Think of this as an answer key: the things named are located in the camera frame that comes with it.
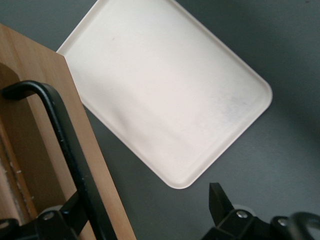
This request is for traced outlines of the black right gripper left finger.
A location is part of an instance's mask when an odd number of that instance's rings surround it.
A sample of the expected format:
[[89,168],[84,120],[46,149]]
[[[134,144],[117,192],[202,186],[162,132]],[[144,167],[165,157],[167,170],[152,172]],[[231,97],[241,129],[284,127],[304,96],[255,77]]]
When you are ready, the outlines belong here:
[[77,192],[60,209],[46,210],[20,225],[15,218],[0,220],[2,240],[78,240],[88,222]]

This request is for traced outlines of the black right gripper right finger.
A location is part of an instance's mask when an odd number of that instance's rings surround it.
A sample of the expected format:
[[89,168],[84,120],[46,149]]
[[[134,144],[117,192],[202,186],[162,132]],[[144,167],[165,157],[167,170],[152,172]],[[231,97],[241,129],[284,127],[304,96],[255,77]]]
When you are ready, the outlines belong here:
[[267,223],[248,210],[235,208],[219,183],[209,184],[209,211],[214,226],[203,236],[204,240],[286,240],[288,230],[277,216]]

